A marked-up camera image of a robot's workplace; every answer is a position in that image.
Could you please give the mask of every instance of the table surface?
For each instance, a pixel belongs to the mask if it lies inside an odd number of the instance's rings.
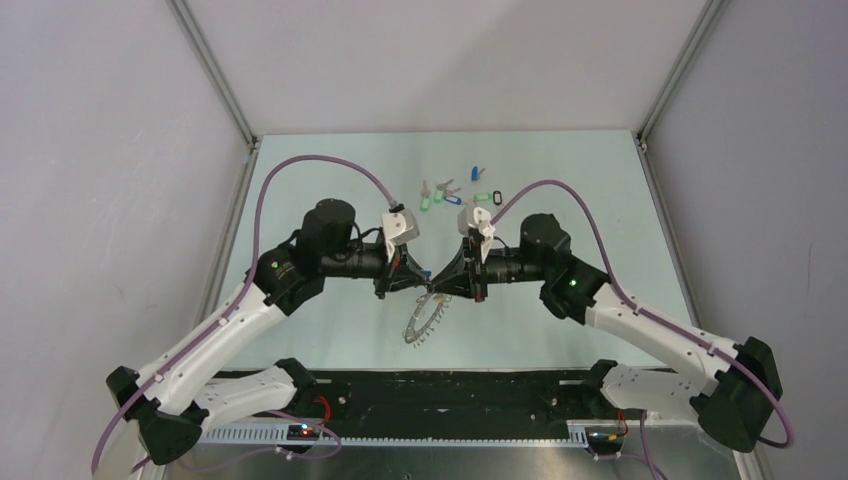
[[[254,212],[268,172],[294,155],[315,153],[354,161],[373,172],[392,194],[412,208],[421,236],[410,243],[413,257],[435,275],[453,258],[460,235],[461,207],[434,204],[418,211],[422,181],[428,186],[454,178],[463,197],[500,190],[505,200],[527,184],[558,179],[586,200],[625,288],[681,323],[691,323],[663,237],[648,183],[630,132],[477,132],[332,135],[267,135],[262,140],[244,212],[224,279],[222,297],[232,292],[250,264]],[[471,182],[474,166],[485,167]],[[364,230],[379,225],[387,206],[359,173],[338,165],[303,162],[282,170],[263,208],[262,251],[299,228],[304,213],[323,198],[351,203]],[[494,211],[491,203],[480,206]],[[497,225],[497,235],[518,245],[518,228],[531,213],[553,213],[572,237],[572,250],[602,267],[589,224],[571,197],[541,187],[526,195]],[[539,300],[540,283],[495,285],[481,304],[454,298],[445,317],[418,348],[402,332],[423,288],[378,300],[369,280],[327,279],[324,292],[291,318],[265,332],[228,368],[265,368],[295,357],[307,368],[355,369],[529,369],[586,368],[600,358],[631,366],[661,363],[605,332],[553,317]]]

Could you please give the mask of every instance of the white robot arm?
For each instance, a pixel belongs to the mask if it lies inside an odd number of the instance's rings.
[[[609,275],[574,256],[570,236],[553,215],[525,218],[517,248],[491,248],[492,222],[480,207],[467,207],[460,213],[462,244],[454,260],[433,279],[435,293],[481,302],[489,284],[543,281],[539,296],[554,316],[615,335],[674,370],[639,370],[599,361],[586,384],[598,388],[613,407],[697,421],[723,445],[742,452],[753,450],[772,404],[742,372],[714,352],[732,355],[779,398],[782,387],[768,345],[753,337],[740,345],[691,325],[675,326],[711,345],[704,349],[640,313],[669,318],[626,291],[616,291]]]
[[[315,381],[294,359],[238,380],[207,383],[251,341],[321,293],[326,277],[373,279],[379,298],[426,283],[406,250],[418,236],[411,212],[398,205],[384,214],[375,243],[361,236],[351,240],[354,216],[346,202],[322,200],[293,234],[296,243],[263,254],[252,281],[178,344],[138,371],[119,367],[109,375],[107,386],[126,410],[124,419],[138,422],[153,463],[176,460],[204,432],[233,420],[284,408],[297,414],[299,406],[312,403],[300,397]]]

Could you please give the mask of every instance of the purple cable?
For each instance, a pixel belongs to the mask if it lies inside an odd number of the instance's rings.
[[[291,455],[292,457],[302,458],[304,460],[322,460],[322,459],[325,459],[325,458],[332,457],[333,455],[339,453],[339,451],[342,449],[342,439],[339,438],[338,435],[336,435],[336,432],[330,430],[327,427],[324,427],[323,425],[309,423],[302,418],[297,418],[297,417],[294,417],[294,416],[289,415],[287,413],[278,412],[278,411],[274,411],[274,410],[269,410],[266,413],[277,415],[278,417],[282,417],[282,418],[291,420],[291,421],[296,422],[296,423],[302,423],[302,424],[306,424],[306,425],[309,425],[311,427],[317,428],[318,430],[321,430],[322,433],[326,433],[327,435],[332,437],[333,440],[336,441],[336,448],[334,448],[333,451],[330,452],[330,453],[322,453],[320,455],[307,455],[307,454],[303,454],[303,453],[291,452],[291,451],[286,450],[284,448],[280,448],[279,450],[277,450],[278,447],[263,447],[263,448],[257,448],[255,450],[250,450],[248,452],[242,453],[241,455],[233,457],[233,458],[227,460],[226,462],[219,463],[218,465],[214,465],[214,466],[211,466],[211,467],[192,467],[191,465],[186,465],[186,463],[183,462],[182,459],[177,460],[177,464],[179,464],[180,468],[182,468],[184,470],[188,470],[189,472],[192,472],[192,473],[209,473],[209,472],[214,472],[216,470],[221,470],[222,468],[227,468],[230,465],[234,465],[234,464],[244,460],[245,458],[249,458],[249,457],[252,457],[254,455],[259,455],[259,454],[262,454],[262,453],[283,453],[283,452],[285,452],[286,456]]]
[[[329,157],[326,155],[298,155],[280,163],[279,165],[271,169],[270,172],[268,172],[268,176],[265,177],[265,181],[262,182],[262,188],[259,190],[259,199],[256,202],[256,216],[254,217],[253,221],[253,256],[251,257],[250,261],[250,271],[247,273],[247,278],[245,278],[244,280],[244,286],[239,291],[235,300],[233,300],[233,303],[231,303],[230,306],[227,307],[226,310],[224,310],[224,313],[221,314],[222,318],[229,318],[229,315],[233,313],[233,311],[235,311],[235,309],[244,299],[245,295],[247,295],[247,291],[248,289],[250,289],[250,285],[253,283],[253,278],[256,276],[256,264],[259,260],[259,221],[262,217],[262,204],[265,202],[265,194],[268,191],[268,186],[271,184],[271,180],[283,168],[293,163],[305,162],[308,160],[335,163],[337,165],[343,165],[345,167],[352,168],[368,177],[368,179],[371,180],[371,182],[377,186],[383,196],[386,197],[386,200],[389,202],[390,207],[394,207],[398,204],[397,200],[395,200],[392,194],[389,193],[388,189],[386,189],[383,183],[380,182],[380,180],[377,179],[377,177],[375,177],[373,173],[369,172],[364,167],[361,167],[348,160],[343,160],[341,158],[336,157]],[[182,350],[177,352],[173,357],[171,357],[171,359],[168,360],[165,365],[162,366],[162,368],[158,369],[156,371],[156,374],[164,375],[165,373],[167,373],[171,369],[171,367],[173,367],[177,362],[182,360],[183,357],[188,354],[188,352],[194,349],[194,347],[196,347],[198,344],[203,342],[203,340],[209,337],[209,335],[211,335],[212,332],[214,332],[219,326],[219,322],[213,322],[212,324],[210,324],[205,330],[200,332],[197,337],[190,341],[185,346],[185,348],[183,348]],[[106,425],[106,428],[100,435],[100,439],[97,441],[97,446],[94,448],[94,454],[91,457],[92,475],[94,475],[94,473],[97,471],[97,467],[100,466],[100,458],[103,456],[103,450],[106,449],[106,442],[109,440],[109,437],[112,435],[112,432],[115,430],[115,427],[118,426],[118,422],[120,422],[124,415],[129,411],[129,409],[133,405],[135,405],[135,402],[138,401],[138,399],[141,398],[141,396],[144,395],[144,393],[150,389],[150,387],[153,385],[153,382],[155,381],[155,377],[156,375],[152,375],[149,379],[147,379],[147,381],[145,381],[138,388],[138,390],[136,390],[136,392],[133,393],[130,398],[128,398],[127,401],[124,402],[123,405],[121,405],[121,408],[118,409],[118,411],[109,421],[109,424]]]
[[[642,437],[642,450],[645,452],[645,464],[651,469],[651,476],[657,480],[659,469],[654,465],[654,458],[651,457],[651,449],[648,448],[648,436],[645,430],[645,419],[648,417],[648,412],[642,410],[642,416],[639,417],[639,436]]]
[[[677,333],[678,335],[682,336],[683,338],[686,338],[687,340],[695,343],[696,345],[707,350],[708,352],[712,351],[713,354],[715,354],[716,356],[718,356],[719,358],[721,358],[722,360],[724,360],[725,362],[729,363],[731,366],[733,366],[734,368],[736,368],[737,370],[742,372],[742,374],[745,375],[745,377],[748,380],[750,380],[754,385],[756,385],[757,388],[759,388],[760,391],[763,393],[763,395],[765,395],[765,397],[768,399],[769,403],[771,403],[772,407],[774,407],[774,411],[777,413],[777,416],[780,418],[781,423],[783,423],[784,430],[786,430],[786,441],[785,442],[775,442],[774,440],[769,440],[767,438],[762,438],[762,437],[760,437],[759,440],[761,442],[763,442],[764,444],[769,445],[771,447],[776,447],[776,448],[789,448],[789,447],[791,447],[792,444],[795,443],[795,430],[792,428],[792,423],[789,421],[789,415],[787,415],[786,411],[783,409],[783,406],[780,404],[780,402],[777,400],[777,398],[774,396],[774,394],[771,393],[771,391],[768,389],[768,387],[766,387],[765,384],[759,378],[757,378],[757,376],[754,375],[754,373],[751,372],[751,370],[748,369],[748,367],[746,367],[745,365],[742,365],[742,363],[740,363],[738,360],[736,360],[736,358],[725,353],[724,351],[722,351],[718,348],[713,348],[713,346],[710,342],[700,338],[697,335],[693,335],[692,333],[681,328],[679,325],[675,324],[674,322],[666,320],[665,318],[661,317],[660,315],[657,315],[656,313],[654,313],[650,310],[647,310],[645,308],[640,308],[636,304],[636,302],[634,302],[632,299],[630,299],[629,296],[627,296],[624,293],[624,289],[621,288],[621,285],[618,283],[618,280],[615,278],[615,274],[613,273],[612,265],[610,264],[610,260],[609,260],[609,256],[607,255],[606,247],[604,247],[604,242],[601,239],[601,232],[598,229],[597,223],[595,223],[595,218],[592,216],[592,213],[589,212],[589,207],[586,205],[586,202],[583,201],[583,198],[581,198],[580,195],[577,193],[577,191],[575,191],[573,188],[571,188],[570,186],[566,185],[563,182],[560,182],[559,180],[539,180],[538,182],[531,183],[530,185],[527,185],[526,187],[521,189],[521,191],[519,191],[518,194],[516,194],[515,197],[513,197],[512,200],[510,200],[504,206],[504,208],[500,212],[498,212],[497,215],[495,215],[492,218],[492,224],[494,225],[495,223],[497,223],[498,220],[500,220],[501,217],[503,217],[504,214],[506,212],[508,212],[509,209],[512,208],[512,206],[515,205],[515,203],[518,200],[521,199],[521,197],[523,197],[524,195],[527,194],[527,192],[529,192],[530,190],[533,190],[534,188],[541,187],[542,185],[554,185],[554,186],[562,188],[563,190],[568,192],[574,198],[574,200],[577,201],[577,203],[580,205],[580,208],[583,210],[583,213],[586,215],[586,219],[589,220],[589,225],[592,228],[592,234],[595,236],[595,241],[598,243],[598,249],[601,252],[601,259],[604,262],[604,268],[606,268],[606,270],[607,270],[607,274],[610,277],[610,284],[612,284],[612,289],[615,292],[616,296],[618,296],[618,298],[621,299],[622,302],[624,302],[631,310],[633,310],[634,313],[644,315],[645,317],[647,317],[647,318],[653,320],[654,322],[664,326],[665,328],[673,331],[674,333]]]
[[[652,467],[652,465],[649,464],[648,461],[645,460],[644,457],[640,457],[639,455],[636,455],[636,454],[633,454],[633,453],[621,453],[619,455],[615,455],[615,454],[613,454],[613,455],[598,455],[592,449],[591,445],[588,445],[586,447],[586,449],[589,451],[589,453],[591,453],[595,457],[596,461],[608,461],[608,460],[619,460],[619,459],[622,459],[622,458],[629,458],[631,460],[638,460],[638,461],[644,463],[645,465],[648,466],[648,468]],[[656,471],[657,475],[659,475],[660,478],[662,478],[663,480],[668,480],[668,477],[665,475],[665,473],[663,473],[663,471],[660,470],[660,468],[657,467],[656,465],[653,466],[653,471]]]

